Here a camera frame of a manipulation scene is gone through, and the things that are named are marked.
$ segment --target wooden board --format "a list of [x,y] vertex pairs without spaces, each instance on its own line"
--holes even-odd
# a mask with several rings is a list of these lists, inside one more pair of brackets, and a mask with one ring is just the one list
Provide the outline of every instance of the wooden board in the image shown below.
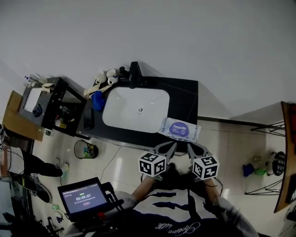
[[4,113],[3,125],[10,131],[42,141],[43,133],[39,131],[41,127],[19,115],[21,101],[22,96],[12,91]]
[[291,129],[290,129],[291,127],[290,117],[289,117],[290,104],[285,102],[281,102],[281,104],[282,104],[284,123],[285,123],[285,133],[286,133],[286,167],[285,167],[281,192],[277,200],[277,205],[274,210],[274,213],[290,205],[289,203],[286,203],[286,197],[288,194],[290,178],[292,175],[296,175],[295,144],[292,142]]

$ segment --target black phone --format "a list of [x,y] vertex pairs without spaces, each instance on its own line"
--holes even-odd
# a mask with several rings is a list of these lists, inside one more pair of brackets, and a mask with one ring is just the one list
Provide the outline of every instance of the black phone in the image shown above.
[[93,109],[87,109],[83,112],[84,129],[94,128]]

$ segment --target white sink basin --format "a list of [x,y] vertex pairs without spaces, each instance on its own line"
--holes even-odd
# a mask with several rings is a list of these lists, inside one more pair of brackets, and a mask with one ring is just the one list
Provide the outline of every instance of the white sink basin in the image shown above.
[[169,101],[164,90],[117,87],[108,96],[103,122],[116,128],[155,133],[167,117]]

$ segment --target person's leg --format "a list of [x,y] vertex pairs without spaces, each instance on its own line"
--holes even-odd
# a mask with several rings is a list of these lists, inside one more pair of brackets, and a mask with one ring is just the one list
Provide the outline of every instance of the person's leg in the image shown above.
[[22,150],[24,163],[25,163],[25,173],[31,174],[36,173],[44,176],[60,177],[63,172],[60,168],[56,168],[53,164],[45,163],[38,157],[25,152]]

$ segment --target sink drain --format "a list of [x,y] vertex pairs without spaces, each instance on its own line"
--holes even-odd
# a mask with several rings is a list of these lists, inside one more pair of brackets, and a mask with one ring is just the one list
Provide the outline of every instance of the sink drain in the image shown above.
[[137,110],[137,113],[143,113],[143,108],[139,107],[138,110]]

